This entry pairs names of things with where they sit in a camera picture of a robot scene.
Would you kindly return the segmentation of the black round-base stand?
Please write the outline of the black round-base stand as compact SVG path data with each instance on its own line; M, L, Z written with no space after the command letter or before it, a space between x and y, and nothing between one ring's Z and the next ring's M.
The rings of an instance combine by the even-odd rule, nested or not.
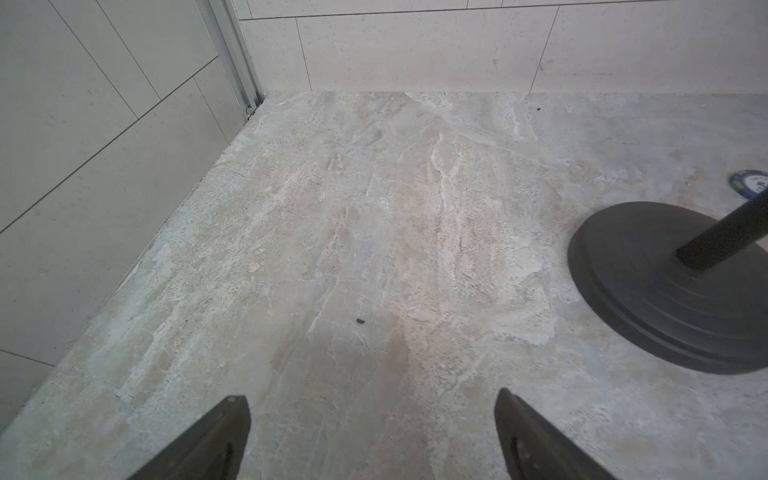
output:
M679 206L600 210L568 246L592 310L643 350L676 365L735 375L767 366L767 195L721 220Z

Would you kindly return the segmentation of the metal corner profile left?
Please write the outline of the metal corner profile left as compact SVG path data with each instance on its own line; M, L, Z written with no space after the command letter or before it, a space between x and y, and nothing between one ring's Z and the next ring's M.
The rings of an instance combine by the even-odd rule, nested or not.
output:
M235 2L197 0L196 3L235 97L246 117L250 118L263 103L264 93L253 67Z

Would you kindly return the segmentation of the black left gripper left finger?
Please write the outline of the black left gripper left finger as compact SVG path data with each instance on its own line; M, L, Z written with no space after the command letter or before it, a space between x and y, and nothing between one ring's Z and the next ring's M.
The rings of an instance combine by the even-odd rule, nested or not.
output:
M250 429L246 397L227 396L133 473L130 480L235 479Z

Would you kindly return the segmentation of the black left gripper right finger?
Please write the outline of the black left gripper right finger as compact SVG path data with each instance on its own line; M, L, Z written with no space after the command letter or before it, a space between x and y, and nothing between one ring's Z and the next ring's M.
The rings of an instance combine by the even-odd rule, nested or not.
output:
M494 420L507 471L512 479L613 477L545 417L507 388L502 388L498 393Z

